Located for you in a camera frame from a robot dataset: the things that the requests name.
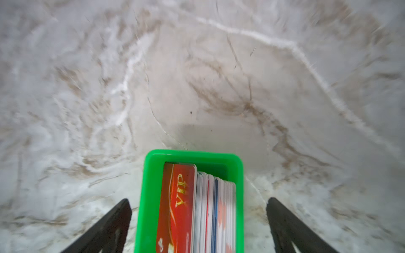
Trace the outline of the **green plastic card tray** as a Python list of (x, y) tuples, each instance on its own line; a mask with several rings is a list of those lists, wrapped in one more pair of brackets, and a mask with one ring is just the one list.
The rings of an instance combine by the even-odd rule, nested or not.
[(135, 253), (154, 253), (158, 215), (166, 162), (191, 163), (220, 179), (236, 184), (236, 252), (244, 252), (244, 166), (237, 155), (187, 150), (157, 149), (144, 160), (142, 187), (135, 239)]

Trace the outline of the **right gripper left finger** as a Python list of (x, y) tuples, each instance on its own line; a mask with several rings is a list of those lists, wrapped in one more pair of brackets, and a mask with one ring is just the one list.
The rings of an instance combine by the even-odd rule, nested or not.
[(64, 253), (122, 253), (126, 243), (132, 210), (122, 199)]

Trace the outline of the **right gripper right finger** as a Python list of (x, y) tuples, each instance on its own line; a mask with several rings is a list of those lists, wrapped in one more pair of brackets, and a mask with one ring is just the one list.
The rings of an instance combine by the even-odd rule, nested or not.
[(336, 253), (337, 251), (272, 197), (266, 213), (277, 253)]

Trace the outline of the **red VIP card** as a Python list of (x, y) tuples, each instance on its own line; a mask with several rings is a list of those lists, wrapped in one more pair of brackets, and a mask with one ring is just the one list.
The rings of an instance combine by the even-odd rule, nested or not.
[(155, 250), (190, 253), (194, 240), (197, 167), (169, 163), (163, 167)]

